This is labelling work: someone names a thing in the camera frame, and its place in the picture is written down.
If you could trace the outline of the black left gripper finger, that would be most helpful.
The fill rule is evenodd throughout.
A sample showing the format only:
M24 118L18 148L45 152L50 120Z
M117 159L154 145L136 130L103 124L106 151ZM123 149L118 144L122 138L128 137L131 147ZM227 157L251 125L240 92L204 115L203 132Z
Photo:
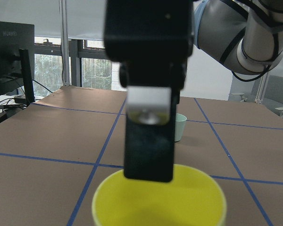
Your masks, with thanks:
M186 78L186 62L123 63L127 88L124 176L173 179L175 116Z

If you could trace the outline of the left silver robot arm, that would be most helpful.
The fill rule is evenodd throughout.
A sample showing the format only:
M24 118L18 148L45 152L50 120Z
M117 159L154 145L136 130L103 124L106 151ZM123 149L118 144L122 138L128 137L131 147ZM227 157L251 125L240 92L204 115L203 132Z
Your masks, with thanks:
M127 106L124 176L173 179L176 106L197 47L233 74L261 75L283 55L283 0L131 3L122 62Z

